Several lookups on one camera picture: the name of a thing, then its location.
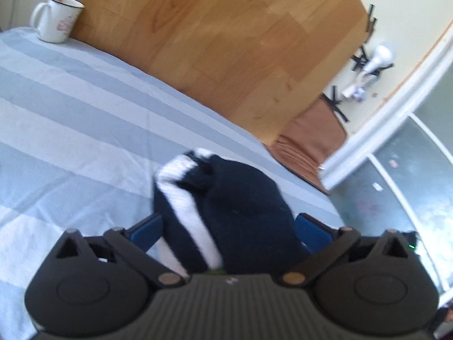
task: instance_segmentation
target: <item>wood panel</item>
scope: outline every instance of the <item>wood panel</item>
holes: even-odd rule
[[[79,0],[72,37],[270,145],[365,39],[360,0]]]

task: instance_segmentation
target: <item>mug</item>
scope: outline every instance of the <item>mug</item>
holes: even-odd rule
[[[30,25],[38,38],[49,43],[63,43],[85,6],[76,0],[48,0],[31,13]]]

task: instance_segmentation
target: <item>glass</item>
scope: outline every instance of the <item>glass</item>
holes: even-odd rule
[[[415,115],[439,138],[450,153],[453,153],[453,65],[431,91]]]
[[[366,161],[331,191],[331,201],[345,225],[357,229],[363,235],[379,236],[388,228],[415,230],[398,199],[370,161]],[[415,253],[420,256],[423,266],[440,291],[439,278],[420,240]]]
[[[375,156],[420,220],[439,273],[453,284],[453,166],[410,118]]]

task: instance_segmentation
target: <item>black and white cloth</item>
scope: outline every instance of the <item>black and white cloth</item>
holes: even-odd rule
[[[160,260],[184,276],[278,274],[309,255],[272,179],[201,148],[157,172],[154,211],[164,221]]]

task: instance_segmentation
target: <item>bed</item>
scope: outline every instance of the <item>bed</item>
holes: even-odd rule
[[[341,225],[327,196],[252,135],[114,56],[30,28],[0,34],[0,334],[35,330],[24,291],[62,231],[97,235],[150,215],[153,173],[203,147],[273,178],[294,214]]]

